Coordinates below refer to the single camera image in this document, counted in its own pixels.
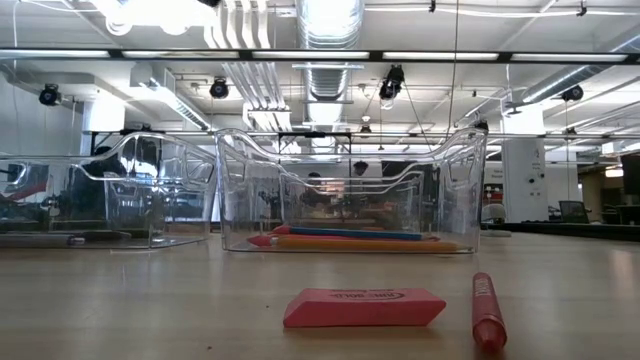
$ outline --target orange pencil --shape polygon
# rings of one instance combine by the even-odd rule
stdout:
[[[295,238],[289,236],[259,235],[247,239],[249,243],[259,247],[278,247],[284,249],[320,249],[320,250],[359,250],[359,251],[407,251],[454,253],[469,250],[469,247],[447,242],[419,241],[385,241],[385,240],[334,240],[318,237],[317,239]]]

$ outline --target pencil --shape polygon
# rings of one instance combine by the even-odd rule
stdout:
[[[278,239],[293,239],[293,240],[318,240],[318,239],[323,239],[323,240],[342,240],[342,241],[352,241],[352,240],[374,240],[374,241],[405,241],[405,240],[398,240],[398,239],[386,239],[386,238],[355,238],[355,237],[348,237],[348,236],[325,236],[325,235],[297,235],[297,234],[285,234],[285,235],[280,235],[280,234],[271,234],[271,236],[273,237],[277,237]],[[425,241],[440,241],[440,238],[438,237],[430,237],[428,240]]]
[[[401,233],[393,231],[366,231],[366,230],[344,230],[344,229],[318,229],[297,226],[281,225],[273,229],[272,233],[278,235],[298,234],[298,235],[323,235],[323,236],[345,236],[361,239],[396,239],[396,240],[434,240],[436,238],[430,234]]]
[[[293,236],[279,238],[278,236],[259,235],[247,239],[249,243],[258,247],[277,247],[284,249],[318,249],[318,250],[358,250],[358,251],[407,251],[453,253],[467,251],[470,248],[448,242],[418,242],[418,241],[384,241],[384,240],[334,240],[318,237],[317,239],[295,238]]]

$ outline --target blue pencil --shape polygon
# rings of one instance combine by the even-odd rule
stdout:
[[[305,228],[297,226],[282,225],[273,229],[272,233],[279,235],[298,234],[298,235],[318,235],[318,236],[345,236],[353,238],[365,239],[396,239],[408,241],[435,240],[438,239],[433,235],[420,233],[399,233],[392,231],[367,231],[367,230],[343,230],[343,229],[318,229]]]

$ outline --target table surface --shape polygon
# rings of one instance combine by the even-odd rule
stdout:
[[[0,251],[4,359],[472,359],[471,278],[491,274],[510,359],[637,359],[640,244],[531,234],[477,255]],[[293,329],[303,288],[424,287],[428,327]]]

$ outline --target security camera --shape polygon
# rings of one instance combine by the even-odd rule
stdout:
[[[387,74],[387,77],[382,82],[380,87],[380,99],[392,100],[402,90],[402,83],[404,82],[404,71],[402,65],[391,65],[391,70]]]
[[[211,7],[216,7],[218,6],[218,4],[220,4],[221,0],[198,0],[199,2],[207,5],[207,6],[211,6]]]
[[[209,89],[209,94],[214,99],[224,99],[229,95],[229,87],[227,86],[226,78],[216,78],[213,80],[213,85]]]
[[[58,92],[58,85],[46,84],[44,90],[40,92],[40,104],[45,106],[56,106],[62,103],[62,95]]]
[[[356,175],[358,176],[362,176],[368,168],[369,164],[364,161],[358,161],[357,163],[353,164],[353,170],[355,170]]]
[[[560,95],[562,100],[564,100],[565,102],[580,101],[583,96],[584,96],[584,90],[582,90],[580,85],[576,85],[571,89],[563,92],[562,95]]]

